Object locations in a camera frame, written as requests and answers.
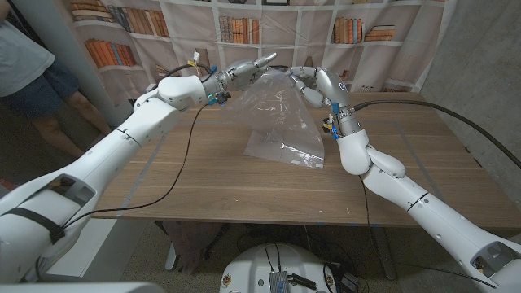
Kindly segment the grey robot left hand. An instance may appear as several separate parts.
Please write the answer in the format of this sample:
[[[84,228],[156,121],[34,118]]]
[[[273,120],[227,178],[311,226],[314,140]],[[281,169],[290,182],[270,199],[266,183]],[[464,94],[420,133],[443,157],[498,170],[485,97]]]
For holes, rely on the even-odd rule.
[[[239,60],[219,73],[220,81],[226,90],[241,90],[262,76],[276,57],[277,54],[272,53],[257,60]]]

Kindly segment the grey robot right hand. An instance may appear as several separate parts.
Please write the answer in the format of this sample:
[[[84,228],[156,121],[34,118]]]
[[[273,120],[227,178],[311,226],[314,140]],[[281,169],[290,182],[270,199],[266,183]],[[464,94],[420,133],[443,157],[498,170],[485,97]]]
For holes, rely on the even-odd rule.
[[[348,90],[339,75],[327,68],[292,67],[284,72],[294,82],[304,99],[313,107],[320,108],[325,99],[340,106],[349,105]],[[306,77],[316,82],[316,88],[304,83]]]

